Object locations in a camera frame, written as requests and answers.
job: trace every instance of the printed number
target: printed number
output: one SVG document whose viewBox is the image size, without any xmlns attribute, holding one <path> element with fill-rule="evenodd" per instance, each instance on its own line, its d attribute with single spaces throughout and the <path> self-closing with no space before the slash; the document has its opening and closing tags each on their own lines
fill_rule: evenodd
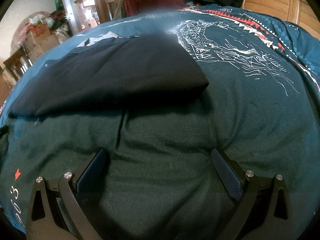
<svg viewBox="0 0 320 240">
<path fill-rule="evenodd" d="M 23 227 L 25 227 L 25 226 L 24 226 L 24 224 L 22 223 L 21 218 L 19 217 L 19 215 L 18 215 L 17 213 L 16 213 L 16 217 L 17 217 L 17 219 L 18 219 L 19 223 L 20 223 L 20 224 L 22 224 L 22 226 L 23 226 Z"/>
<path fill-rule="evenodd" d="M 16 188 L 13 188 L 13 186 L 11 186 L 11 188 L 12 188 L 13 192 L 10 190 L 10 193 L 13 194 L 14 192 L 16 192 L 17 196 L 15 198 L 18 199 L 18 196 L 19 196 L 18 190 Z"/>
<path fill-rule="evenodd" d="M 11 200 L 12 205 L 13 205 L 14 208 L 16 209 L 16 211 L 17 211 L 19 214 L 21 214 L 21 210 L 20 210 L 20 208 L 18 207 L 18 205 L 17 205 L 16 203 L 14 203 L 14 202 L 12 201 L 12 199 L 10 199 L 10 200 Z"/>
</svg>

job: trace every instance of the bedsheet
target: bedsheet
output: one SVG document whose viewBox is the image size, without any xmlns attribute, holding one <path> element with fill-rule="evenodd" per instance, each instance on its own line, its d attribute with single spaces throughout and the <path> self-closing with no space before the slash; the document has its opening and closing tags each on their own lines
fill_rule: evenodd
<svg viewBox="0 0 320 240">
<path fill-rule="evenodd" d="M 46 66 L 90 37 L 175 33 L 209 86 L 184 105 L 10 119 L 7 110 Z M 112 239 L 210 239 L 234 202 L 210 152 L 258 176 L 284 176 L 295 237 L 319 204 L 319 41 L 301 27 L 244 9 L 209 5 L 156 11 L 80 33 L 37 60 L 9 95 L 0 125 L 0 204 L 25 231 L 34 180 L 73 171 L 96 146 L 111 157 L 84 208 Z"/>
</svg>

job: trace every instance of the metal screw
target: metal screw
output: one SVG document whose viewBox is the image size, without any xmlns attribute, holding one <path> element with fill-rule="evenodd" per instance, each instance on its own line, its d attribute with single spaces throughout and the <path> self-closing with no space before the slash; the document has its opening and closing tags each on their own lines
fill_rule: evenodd
<svg viewBox="0 0 320 240">
<path fill-rule="evenodd" d="M 65 177 L 66 179 L 69 179 L 71 176 L 72 176 L 72 173 L 71 173 L 70 171 L 68 171 L 68 172 L 66 172 L 66 173 L 64 174 L 64 177 Z"/>
<path fill-rule="evenodd" d="M 40 183 L 42 180 L 43 180 L 42 177 L 38 177 L 38 178 L 36 179 L 36 182 L 37 182 L 37 183 Z"/>
<path fill-rule="evenodd" d="M 277 175 L 276 175 L 276 178 L 277 178 L 277 180 L 283 180 L 283 177 L 282 177 L 281 174 L 277 174 Z"/>
<path fill-rule="evenodd" d="M 253 177 L 254 176 L 254 172 L 253 171 L 250 171 L 250 170 L 247 170 L 245 172 L 245 174 L 248 176 L 248 177 Z"/>
</svg>

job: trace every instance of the blue gripper pad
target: blue gripper pad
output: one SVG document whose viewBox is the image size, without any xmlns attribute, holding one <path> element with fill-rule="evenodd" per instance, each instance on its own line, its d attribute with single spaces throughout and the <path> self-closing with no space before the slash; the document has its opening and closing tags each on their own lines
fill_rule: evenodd
<svg viewBox="0 0 320 240">
<path fill-rule="evenodd" d="M 77 197 L 89 193 L 107 163 L 107 152 L 101 149 L 84 171 L 76 185 Z"/>
<path fill-rule="evenodd" d="M 229 196 L 239 201 L 242 197 L 241 181 L 216 148 L 211 151 L 211 162 Z"/>
</svg>

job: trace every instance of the headboard panel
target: headboard panel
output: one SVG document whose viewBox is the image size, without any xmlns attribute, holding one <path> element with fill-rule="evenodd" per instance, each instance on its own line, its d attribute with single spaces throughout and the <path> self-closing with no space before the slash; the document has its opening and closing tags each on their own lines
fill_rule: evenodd
<svg viewBox="0 0 320 240">
<path fill-rule="evenodd" d="M 242 8 L 296 23 L 320 39 L 320 22 L 306 0 L 244 0 Z"/>
</svg>

